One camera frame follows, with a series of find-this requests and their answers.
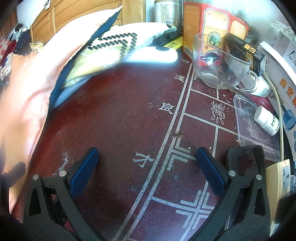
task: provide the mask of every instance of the glass cup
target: glass cup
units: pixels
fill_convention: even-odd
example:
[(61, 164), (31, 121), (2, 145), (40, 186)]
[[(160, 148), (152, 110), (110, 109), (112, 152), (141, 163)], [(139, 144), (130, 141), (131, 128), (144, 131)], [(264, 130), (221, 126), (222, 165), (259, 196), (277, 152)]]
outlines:
[[(221, 39), (219, 34), (196, 34), (192, 63), (198, 77), (215, 89), (236, 87), (243, 93), (252, 93), (258, 87), (258, 77), (250, 70), (251, 59), (237, 46)], [(255, 79), (244, 86), (241, 80), (249, 74)]]

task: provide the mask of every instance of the orange box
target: orange box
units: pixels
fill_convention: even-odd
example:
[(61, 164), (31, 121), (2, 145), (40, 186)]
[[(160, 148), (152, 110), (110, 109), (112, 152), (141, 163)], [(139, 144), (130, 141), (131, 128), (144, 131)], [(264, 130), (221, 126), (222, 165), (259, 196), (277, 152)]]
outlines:
[[(223, 49), (222, 39), (231, 31), (240, 38), (245, 38), (248, 26), (230, 12), (216, 8), (209, 4), (197, 2), (184, 2), (184, 29), (183, 29), (183, 52), (192, 59), (192, 48), (194, 36), (204, 33), (203, 41)], [(207, 45), (203, 46), (200, 54), (200, 64), (206, 64), (202, 59), (215, 55), (217, 64), (220, 62), (221, 54)]]

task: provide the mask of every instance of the tabletop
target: tabletop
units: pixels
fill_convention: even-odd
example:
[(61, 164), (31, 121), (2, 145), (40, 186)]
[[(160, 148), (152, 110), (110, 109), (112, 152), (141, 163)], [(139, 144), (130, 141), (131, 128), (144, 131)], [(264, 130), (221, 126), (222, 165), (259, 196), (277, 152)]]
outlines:
[[(100, 159), (76, 202), (109, 241), (184, 241), (219, 198), (196, 163), (205, 146), (225, 164), (239, 146), (233, 97), (173, 64), (120, 64), (89, 80), (49, 113), (34, 151), (34, 174), (55, 176), (89, 147)], [(22, 221), (25, 192), (13, 215)]]

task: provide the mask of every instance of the white cable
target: white cable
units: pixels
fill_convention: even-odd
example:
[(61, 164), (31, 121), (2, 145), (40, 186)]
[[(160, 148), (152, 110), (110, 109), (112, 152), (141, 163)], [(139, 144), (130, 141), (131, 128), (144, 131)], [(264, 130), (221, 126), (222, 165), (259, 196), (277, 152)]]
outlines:
[(276, 104), (278, 107), (278, 116), (279, 116), (279, 147), (280, 147), (280, 154), (281, 154), (280, 157), (281, 157), (281, 161), (283, 161), (284, 160), (284, 134), (283, 134), (283, 119), (281, 116), (281, 104), (279, 102), (279, 96), (277, 94), (276, 88), (265, 72), (263, 72), (263, 77), (267, 80), (276, 98)]

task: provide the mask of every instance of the metal screw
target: metal screw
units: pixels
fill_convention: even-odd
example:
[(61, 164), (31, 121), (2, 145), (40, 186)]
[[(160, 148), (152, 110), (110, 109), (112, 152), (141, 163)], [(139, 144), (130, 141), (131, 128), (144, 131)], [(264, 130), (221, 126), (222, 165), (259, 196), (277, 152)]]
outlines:
[(259, 180), (259, 181), (261, 181), (262, 180), (262, 176), (260, 174), (257, 174), (256, 175), (256, 179)]
[(229, 176), (231, 176), (231, 177), (235, 177), (235, 176), (236, 176), (236, 172), (235, 172), (234, 170), (230, 170), (230, 171), (228, 172), (228, 174), (229, 174)]
[(65, 175), (67, 175), (67, 171), (62, 170), (62, 171), (59, 172), (60, 177), (64, 177)]
[(39, 175), (38, 175), (38, 174), (35, 174), (35, 175), (32, 177), (32, 179), (33, 179), (34, 181), (36, 181), (38, 178), (39, 178)]

